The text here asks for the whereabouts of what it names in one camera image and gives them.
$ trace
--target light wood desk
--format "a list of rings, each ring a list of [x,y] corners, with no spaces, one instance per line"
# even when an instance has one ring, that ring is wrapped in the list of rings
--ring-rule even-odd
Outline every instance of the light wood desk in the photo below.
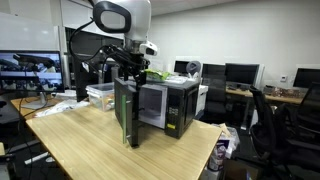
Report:
[[[28,98],[23,98],[23,100],[22,100],[22,102],[21,102],[21,105],[23,105],[23,104],[27,104],[28,102],[31,102],[31,101],[36,101],[36,100],[39,100],[39,97],[28,97]],[[12,105],[19,111],[19,104],[20,104],[20,101],[21,101],[21,99],[13,99],[13,100],[11,100],[11,103],[12,103]],[[59,102],[61,102],[62,100],[60,100],[60,99],[50,99],[49,100],[49,102],[51,103],[51,104],[53,104],[53,105],[55,105],[55,104],[57,104],[57,103],[59,103]],[[39,109],[39,110],[37,110],[37,111],[34,111],[33,109],[27,109],[27,108],[21,108],[21,111],[19,112],[20,113],[20,115],[21,116],[25,116],[26,114],[29,114],[29,113],[31,113],[31,114],[29,114],[29,115],[27,115],[27,116],[25,116],[24,117],[24,119],[26,119],[26,120],[28,120],[28,119],[32,119],[32,118],[34,118],[34,116],[35,116],[35,114],[37,113],[37,112],[41,112],[41,111],[44,111],[44,110],[46,110],[46,109],[49,109],[50,107],[45,107],[45,108],[42,108],[42,109]]]
[[[241,91],[240,89],[236,89],[236,90],[226,89],[226,93],[245,96],[245,97],[252,97],[252,93],[249,90]],[[278,96],[270,96],[270,95],[265,95],[265,97],[267,100],[279,101],[283,103],[300,104],[302,102],[302,98],[278,97]]]
[[[27,124],[71,179],[198,179],[221,134],[195,120],[178,140],[146,125],[132,149],[122,144],[114,111],[92,106]]]
[[[242,91],[240,89],[232,90],[232,89],[228,89],[228,88],[226,88],[226,93],[248,97],[247,102],[246,102],[246,109],[244,112],[243,122],[241,124],[241,129],[246,130],[247,123],[248,123],[247,117],[248,117],[249,107],[250,107],[250,104],[252,101],[251,100],[252,93],[249,90]],[[265,95],[265,98],[269,101],[278,101],[278,102],[282,102],[282,103],[291,103],[291,104],[298,104],[298,105],[302,102],[302,98],[276,97],[276,96],[270,96],[270,95]]]

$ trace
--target computer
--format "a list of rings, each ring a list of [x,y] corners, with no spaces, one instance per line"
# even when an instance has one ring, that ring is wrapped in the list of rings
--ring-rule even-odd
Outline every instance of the computer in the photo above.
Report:
[[[320,82],[320,69],[298,68],[293,86],[309,88],[312,82]]]
[[[248,88],[255,83],[259,64],[226,63],[226,81],[228,86]]]
[[[39,92],[40,101],[22,107],[49,106],[45,93],[64,92],[60,52],[1,50],[0,90]]]
[[[189,61],[176,61],[174,65],[174,72],[180,74],[188,74],[187,73],[187,64]]]
[[[210,75],[225,75],[226,66],[219,64],[203,64],[202,77],[209,77]]]

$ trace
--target black office chair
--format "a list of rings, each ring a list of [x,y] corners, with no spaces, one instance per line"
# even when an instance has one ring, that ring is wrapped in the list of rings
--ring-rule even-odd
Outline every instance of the black office chair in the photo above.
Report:
[[[290,111],[280,106],[273,114],[262,92],[253,86],[249,90],[258,112],[258,122],[250,129],[251,140],[260,160],[266,162],[267,170],[279,179],[273,168],[274,163],[283,165],[289,177],[293,176],[287,165],[320,171],[320,154],[316,148],[310,149],[302,145],[304,142],[292,141],[291,131],[287,129],[283,116]]]
[[[0,101],[0,110],[7,105],[7,103],[5,101]]]
[[[211,76],[205,105],[205,121],[224,122],[226,114],[226,77]]]
[[[299,131],[320,135],[320,83],[312,83],[297,110]]]

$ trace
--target ceiling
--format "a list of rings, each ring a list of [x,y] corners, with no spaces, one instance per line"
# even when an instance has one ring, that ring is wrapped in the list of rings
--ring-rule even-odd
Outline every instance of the ceiling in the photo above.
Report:
[[[80,0],[80,1],[71,0],[71,1],[75,1],[83,5],[89,5],[87,0]],[[185,10],[200,8],[205,6],[212,6],[215,4],[227,3],[231,1],[236,1],[236,0],[150,0],[153,16],[185,11]]]

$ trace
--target white wall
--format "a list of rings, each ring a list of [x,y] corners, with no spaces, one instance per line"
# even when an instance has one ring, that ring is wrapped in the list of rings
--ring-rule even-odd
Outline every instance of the white wall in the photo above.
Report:
[[[152,17],[152,58],[172,70],[177,56],[203,63],[265,64],[264,84],[284,88],[297,67],[320,68],[320,1],[242,0]]]
[[[55,0],[1,0],[0,12],[51,23],[50,1]]]
[[[0,50],[59,50],[57,27],[34,19],[0,13]]]

